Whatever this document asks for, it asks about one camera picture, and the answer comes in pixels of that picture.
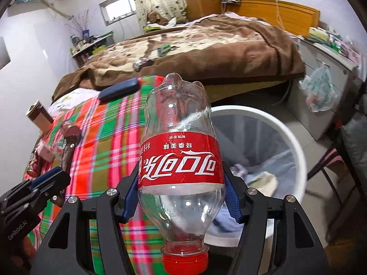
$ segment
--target wooden headboard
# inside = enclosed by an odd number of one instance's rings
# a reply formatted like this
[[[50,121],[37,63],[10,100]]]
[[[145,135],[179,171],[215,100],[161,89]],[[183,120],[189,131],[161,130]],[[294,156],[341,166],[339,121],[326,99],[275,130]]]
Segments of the wooden headboard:
[[[319,10],[279,0],[240,0],[239,5],[227,5],[226,11],[241,16],[258,17],[269,24],[281,27],[277,19],[277,6],[284,28],[294,35],[307,36],[309,28],[317,27],[319,24]]]

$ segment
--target bottle cap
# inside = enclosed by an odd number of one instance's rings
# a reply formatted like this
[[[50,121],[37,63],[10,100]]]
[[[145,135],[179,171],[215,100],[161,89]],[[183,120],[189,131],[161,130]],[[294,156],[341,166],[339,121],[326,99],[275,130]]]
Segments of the bottle cap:
[[[169,275],[198,275],[208,268],[208,251],[190,256],[162,254],[164,270]]]

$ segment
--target empty coca-cola bottle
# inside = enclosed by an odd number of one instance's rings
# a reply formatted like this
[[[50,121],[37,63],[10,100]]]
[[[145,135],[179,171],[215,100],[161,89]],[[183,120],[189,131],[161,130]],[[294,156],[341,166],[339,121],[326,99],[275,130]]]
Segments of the empty coca-cola bottle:
[[[168,74],[145,106],[139,202],[163,235],[170,275],[196,275],[208,266],[204,234],[225,194],[211,107],[200,82]]]

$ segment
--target patterned blanket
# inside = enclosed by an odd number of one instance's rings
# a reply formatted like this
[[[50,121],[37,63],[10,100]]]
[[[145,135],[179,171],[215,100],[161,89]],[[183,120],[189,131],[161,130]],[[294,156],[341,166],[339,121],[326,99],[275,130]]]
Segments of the patterned blanket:
[[[74,153],[67,198],[77,195],[83,200],[99,196],[108,188],[116,187],[122,177],[130,175],[139,160],[146,98],[161,82],[161,77],[144,77],[140,91],[133,95],[108,104],[99,104],[95,97],[55,118],[52,131],[44,137],[47,143],[60,141],[62,144],[59,127],[66,119],[75,122],[83,134]],[[58,165],[59,160],[45,164],[42,174]],[[29,235],[36,249],[59,211],[60,208],[49,201],[40,214],[41,223]],[[91,220],[90,225],[95,271],[103,274],[96,222]],[[160,252],[163,238],[139,205],[134,217],[122,224],[121,230],[137,275],[166,274]]]
[[[163,44],[172,49],[159,57],[157,48]],[[155,62],[135,72],[133,63],[140,57]],[[171,72],[204,85],[224,85],[292,80],[303,77],[305,66],[294,43],[278,27],[219,15],[191,27],[144,34],[100,51],[60,80],[53,101],[79,86],[101,90],[130,78]]]

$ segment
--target bottle label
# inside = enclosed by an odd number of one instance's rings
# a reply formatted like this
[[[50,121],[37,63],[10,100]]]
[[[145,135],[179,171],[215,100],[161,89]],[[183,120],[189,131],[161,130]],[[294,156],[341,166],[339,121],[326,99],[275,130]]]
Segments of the bottle label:
[[[224,184],[215,138],[196,132],[169,132],[153,136],[141,145],[139,188],[181,183]]]

